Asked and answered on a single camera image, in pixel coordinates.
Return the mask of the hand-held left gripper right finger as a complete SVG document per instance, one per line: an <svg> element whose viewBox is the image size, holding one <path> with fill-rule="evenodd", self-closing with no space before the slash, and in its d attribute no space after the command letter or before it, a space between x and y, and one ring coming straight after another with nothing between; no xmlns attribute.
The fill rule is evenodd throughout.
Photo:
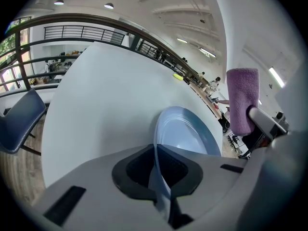
<svg viewBox="0 0 308 231"><path fill-rule="evenodd" d="M213 208L232 188L246 160L158 144L157 162L170 189L168 223L179 229Z"/></svg>

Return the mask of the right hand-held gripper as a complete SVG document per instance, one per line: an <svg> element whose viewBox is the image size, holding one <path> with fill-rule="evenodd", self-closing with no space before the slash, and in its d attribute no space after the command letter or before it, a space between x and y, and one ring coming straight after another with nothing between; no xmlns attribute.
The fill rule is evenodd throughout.
<svg viewBox="0 0 308 231"><path fill-rule="evenodd" d="M278 112L275 117L270 117L257 107L249 106L247 115L252 122L269 139L275 139L289 132L289 124L283 112Z"/></svg>

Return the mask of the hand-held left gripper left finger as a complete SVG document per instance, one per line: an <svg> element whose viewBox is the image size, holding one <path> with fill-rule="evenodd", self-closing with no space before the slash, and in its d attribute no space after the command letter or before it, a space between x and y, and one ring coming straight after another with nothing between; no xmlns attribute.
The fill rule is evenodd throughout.
<svg viewBox="0 0 308 231"><path fill-rule="evenodd" d="M169 231L148 188L153 145L87 161L49 186L45 218L66 231Z"/></svg>

